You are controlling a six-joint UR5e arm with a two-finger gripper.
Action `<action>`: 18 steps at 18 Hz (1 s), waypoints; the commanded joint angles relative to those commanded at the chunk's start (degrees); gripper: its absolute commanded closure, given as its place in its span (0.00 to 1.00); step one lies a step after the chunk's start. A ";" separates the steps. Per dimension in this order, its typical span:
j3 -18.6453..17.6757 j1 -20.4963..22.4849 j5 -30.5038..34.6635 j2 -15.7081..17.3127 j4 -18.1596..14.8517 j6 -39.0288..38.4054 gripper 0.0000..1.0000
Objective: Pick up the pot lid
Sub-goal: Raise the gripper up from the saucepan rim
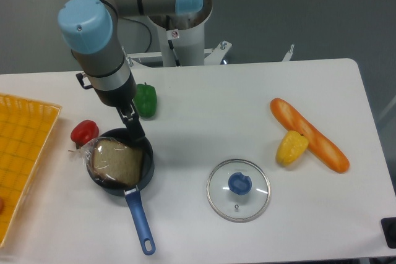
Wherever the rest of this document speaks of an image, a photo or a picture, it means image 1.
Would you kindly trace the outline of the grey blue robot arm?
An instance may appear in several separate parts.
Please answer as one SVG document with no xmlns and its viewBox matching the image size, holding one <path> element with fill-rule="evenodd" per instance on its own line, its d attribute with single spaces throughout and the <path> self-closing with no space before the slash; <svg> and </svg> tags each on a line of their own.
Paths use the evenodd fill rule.
<svg viewBox="0 0 396 264">
<path fill-rule="evenodd" d="M 182 15 L 202 9 L 204 0 L 70 0 L 58 14 L 62 37 L 92 88 L 115 107 L 133 141 L 145 137 L 134 106 L 136 83 L 118 40 L 121 17 Z"/>
</svg>

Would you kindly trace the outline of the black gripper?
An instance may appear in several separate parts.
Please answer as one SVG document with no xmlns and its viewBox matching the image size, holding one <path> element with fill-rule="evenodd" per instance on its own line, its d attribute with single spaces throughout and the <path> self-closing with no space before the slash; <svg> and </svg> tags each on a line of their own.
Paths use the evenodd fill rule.
<svg viewBox="0 0 396 264">
<path fill-rule="evenodd" d="M 133 103 L 137 87 L 132 74 L 130 74 L 124 84 L 114 90 L 99 90 L 93 85 L 85 85 L 84 76 L 81 72 L 75 76 L 83 89 L 94 89 L 103 104 L 117 109 L 133 141 L 140 141 L 145 137 L 144 129 L 140 123 L 139 113 Z"/>
</svg>

